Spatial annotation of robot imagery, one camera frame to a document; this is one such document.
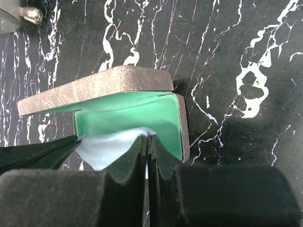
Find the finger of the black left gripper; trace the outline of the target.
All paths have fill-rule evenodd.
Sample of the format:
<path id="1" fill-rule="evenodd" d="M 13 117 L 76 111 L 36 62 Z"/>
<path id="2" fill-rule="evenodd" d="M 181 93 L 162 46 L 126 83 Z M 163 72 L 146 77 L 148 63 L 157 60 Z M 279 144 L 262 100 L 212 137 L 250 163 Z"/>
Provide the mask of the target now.
<path id="1" fill-rule="evenodd" d="M 80 145 L 76 135 L 62 139 L 0 148 L 0 173 L 14 169 L 58 170 L 65 159 Z"/>

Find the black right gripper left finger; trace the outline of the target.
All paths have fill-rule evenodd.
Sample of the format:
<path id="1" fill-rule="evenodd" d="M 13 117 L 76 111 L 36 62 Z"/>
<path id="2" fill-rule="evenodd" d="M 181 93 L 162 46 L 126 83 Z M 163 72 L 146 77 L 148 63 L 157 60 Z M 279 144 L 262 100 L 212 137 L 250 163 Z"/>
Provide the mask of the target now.
<path id="1" fill-rule="evenodd" d="M 140 227 L 147 138 L 101 171 L 14 169 L 0 174 L 3 227 Z"/>

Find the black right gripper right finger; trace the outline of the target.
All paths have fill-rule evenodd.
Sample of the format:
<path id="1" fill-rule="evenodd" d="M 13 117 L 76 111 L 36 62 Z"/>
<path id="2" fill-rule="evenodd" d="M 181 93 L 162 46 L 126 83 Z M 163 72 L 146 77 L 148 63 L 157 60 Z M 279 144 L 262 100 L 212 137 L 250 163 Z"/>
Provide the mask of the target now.
<path id="1" fill-rule="evenodd" d="M 152 227 L 297 227 L 302 212 L 269 166 L 188 166 L 147 139 Z"/>

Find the light blue cleaning cloth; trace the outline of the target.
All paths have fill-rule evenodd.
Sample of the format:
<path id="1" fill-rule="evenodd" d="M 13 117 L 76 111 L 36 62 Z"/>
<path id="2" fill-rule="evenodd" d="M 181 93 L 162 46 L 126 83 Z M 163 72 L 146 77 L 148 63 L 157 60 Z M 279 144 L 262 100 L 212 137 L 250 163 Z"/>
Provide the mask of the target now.
<path id="1" fill-rule="evenodd" d="M 84 163 L 94 171 L 101 171 L 126 153 L 139 136 L 152 136 L 157 132 L 147 127 L 127 129 L 105 135 L 83 135 L 75 149 L 82 159 L 79 170 L 84 171 Z"/>

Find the grey glasses case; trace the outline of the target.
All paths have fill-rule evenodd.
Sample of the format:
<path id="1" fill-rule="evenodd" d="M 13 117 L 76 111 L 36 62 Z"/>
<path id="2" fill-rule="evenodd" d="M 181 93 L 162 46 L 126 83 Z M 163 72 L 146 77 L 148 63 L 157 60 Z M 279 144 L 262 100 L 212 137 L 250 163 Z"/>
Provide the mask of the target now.
<path id="1" fill-rule="evenodd" d="M 167 71 L 116 66 L 18 102 L 21 116 L 66 111 L 77 136 L 147 127 L 176 158 L 189 159 L 185 100 Z"/>

